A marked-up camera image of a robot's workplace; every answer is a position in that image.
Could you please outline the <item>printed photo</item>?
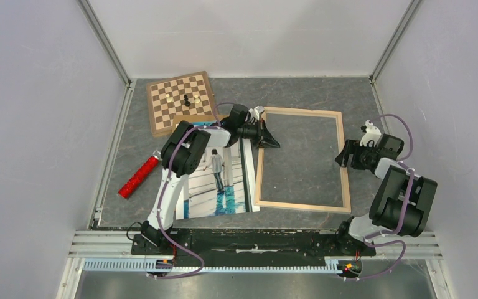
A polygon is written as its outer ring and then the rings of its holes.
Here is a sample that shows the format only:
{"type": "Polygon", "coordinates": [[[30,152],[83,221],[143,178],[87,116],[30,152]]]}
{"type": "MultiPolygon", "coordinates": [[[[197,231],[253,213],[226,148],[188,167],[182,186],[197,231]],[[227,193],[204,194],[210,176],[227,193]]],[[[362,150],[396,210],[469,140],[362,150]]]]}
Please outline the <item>printed photo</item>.
{"type": "Polygon", "coordinates": [[[251,141],[239,138],[227,148],[210,141],[181,191],[175,219],[258,212],[255,188],[251,141]]]}

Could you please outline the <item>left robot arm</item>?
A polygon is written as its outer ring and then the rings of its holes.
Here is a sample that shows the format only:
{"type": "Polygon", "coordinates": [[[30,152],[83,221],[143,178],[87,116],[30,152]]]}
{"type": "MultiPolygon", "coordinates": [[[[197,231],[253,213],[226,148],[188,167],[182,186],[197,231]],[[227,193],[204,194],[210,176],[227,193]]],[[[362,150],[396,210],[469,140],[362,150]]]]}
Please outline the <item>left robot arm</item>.
{"type": "Polygon", "coordinates": [[[257,148],[280,147],[266,127],[264,112],[263,106],[234,104],[228,116],[214,116],[210,125],[182,120],[174,128],[161,150],[162,178],[154,206],[141,224],[141,236],[155,254],[167,252],[173,243],[167,231],[173,225],[177,200],[207,147],[229,148],[240,139],[252,140],[257,148]]]}

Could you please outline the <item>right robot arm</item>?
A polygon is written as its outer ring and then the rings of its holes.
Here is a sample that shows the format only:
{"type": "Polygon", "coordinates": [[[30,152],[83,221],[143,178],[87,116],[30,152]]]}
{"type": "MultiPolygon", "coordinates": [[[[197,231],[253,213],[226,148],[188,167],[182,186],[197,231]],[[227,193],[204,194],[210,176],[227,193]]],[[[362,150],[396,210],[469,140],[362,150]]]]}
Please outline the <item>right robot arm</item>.
{"type": "Polygon", "coordinates": [[[382,182],[368,215],[351,217],[339,226],[334,244],[340,253],[351,254],[379,235],[417,237],[424,231],[438,184],[398,160],[404,145],[388,134],[345,141],[335,162],[370,171],[382,182]]]}

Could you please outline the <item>wooden picture frame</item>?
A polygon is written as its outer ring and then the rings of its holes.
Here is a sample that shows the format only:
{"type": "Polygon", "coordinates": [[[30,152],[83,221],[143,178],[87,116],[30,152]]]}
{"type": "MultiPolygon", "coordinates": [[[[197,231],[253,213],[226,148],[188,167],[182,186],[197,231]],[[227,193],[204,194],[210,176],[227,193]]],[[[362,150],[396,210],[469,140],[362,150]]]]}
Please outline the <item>wooden picture frame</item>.
{"type": "MultiPolygon", "coordinates": [[[[268,115],[290,115],[290,116],[306,116],[306,117],[320,117],[333,118],[336,123],[337,144],[338,150],[341,151],[344,147],[344,126],[342,112],[333,110],[310,110],[301,108],[282,108],[282,107],[265,107],[265,116],[268,115]]],[[[342,192],[342,206],[318,206],[310,204],[296,204],[274,201],[262,201],[262,183],[263,183],[263,167],[264,167],[264,153],[265,149],[258,150],[258,163],[256,167],[256,188],[255,188],[255,205],[259,207],[269,207],[277,209],[290,209],[297,211],[312,211],[312,212],[326,212],[338,214],[350,214],[350,188],[347,168],[340,168],[340,182],[342,192]]]]}

